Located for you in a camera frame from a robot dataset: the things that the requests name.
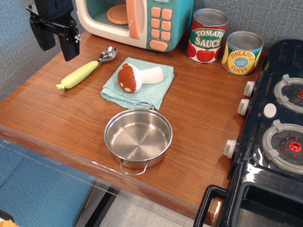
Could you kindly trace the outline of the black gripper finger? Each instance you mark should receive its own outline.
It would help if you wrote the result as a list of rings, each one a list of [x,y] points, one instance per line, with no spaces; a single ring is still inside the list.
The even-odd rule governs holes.
[[[80,34],[75,36],[58,35],[64,59],[70,61],[80,53]]]
[[[43,51],[50,50],[56,45],[52,31],[49,31],[44,23],[30,20],[30,27]]]

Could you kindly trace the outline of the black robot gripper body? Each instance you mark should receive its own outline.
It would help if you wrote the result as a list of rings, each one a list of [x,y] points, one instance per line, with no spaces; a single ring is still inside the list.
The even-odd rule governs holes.
[[[30,20],[44,23],[53,34],[75,36],[79,33],[71,16],[74,10],[71,0],[35,0],[26,9]]]

